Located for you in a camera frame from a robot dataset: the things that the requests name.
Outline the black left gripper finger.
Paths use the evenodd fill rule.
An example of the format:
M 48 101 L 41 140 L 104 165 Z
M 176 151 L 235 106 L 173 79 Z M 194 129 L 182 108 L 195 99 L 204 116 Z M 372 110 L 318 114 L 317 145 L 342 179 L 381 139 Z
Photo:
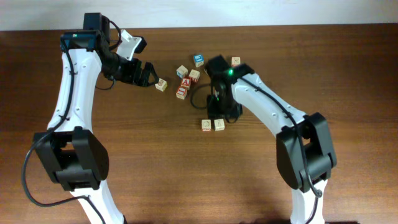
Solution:
M 145 80 L 141 80 L 141 81 L 140 81 L 140 85 L 141 85 L 142 87 L 149 87 L 149 86 L 158 84 L 158 82 L 159 82 L 159 79 L 158 79 L 158 78 L 156 78 L 153 82 L 150 82 L 148 79 L 145 79 Z
M 149 80 L 149 77 L 151 75 L 154 77 L 154 80 L 159 79 L 159 76 L 156 74 L 153 64 L 150 62 L 146 62 L 144 65 L 144 69 L 142 70 L 142 79 Z

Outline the wooden block green letter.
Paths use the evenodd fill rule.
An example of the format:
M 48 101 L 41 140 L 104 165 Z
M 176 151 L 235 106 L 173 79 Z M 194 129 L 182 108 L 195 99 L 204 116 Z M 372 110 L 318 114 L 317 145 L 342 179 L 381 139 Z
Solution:
M 215 131 L 222 131 L 225 129 L 224 119 L 215 119 L 214 120 Z

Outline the wooden block blue number two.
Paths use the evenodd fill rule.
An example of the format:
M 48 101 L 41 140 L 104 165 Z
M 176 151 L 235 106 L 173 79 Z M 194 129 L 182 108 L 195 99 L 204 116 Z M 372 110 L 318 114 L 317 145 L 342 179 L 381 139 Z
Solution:
M 201 121 L 201 130 L 202 131 L 211 131 L 211 120 L 210 119 L 203 119 Z

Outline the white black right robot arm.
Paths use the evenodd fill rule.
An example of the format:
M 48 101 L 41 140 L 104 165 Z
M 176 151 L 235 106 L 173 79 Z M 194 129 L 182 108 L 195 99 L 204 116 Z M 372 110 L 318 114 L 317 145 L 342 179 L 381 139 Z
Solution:
M 248 65 L 231 66 L 222 56 L 205 65 L 212 120 L 236 121 L 247 108 L 274 135 L 277 169 L 292 189 L 291 223 L 324 223 L 323 194 L 337 164 L 328 121 L 298 110 L 274 93 Z

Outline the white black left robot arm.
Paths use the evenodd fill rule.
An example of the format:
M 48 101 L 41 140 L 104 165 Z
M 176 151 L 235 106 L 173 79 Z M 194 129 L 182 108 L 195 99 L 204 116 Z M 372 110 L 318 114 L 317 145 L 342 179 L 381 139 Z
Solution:
M 126 223 L 107 183 L 109 156 L 93 134 L 92 109 L 98 76 L 112 82 L 149 87 L 159 82 L 153 64 L 134 58 L 147 43 L 141 36 L 118 30 L 99 12 L 84 15 L 83 28 L 60 38 L 63 75 L 57 105 L 47 130 L 34 134 L 36 152 L 47 175 L 83 207 L 91 223 Z

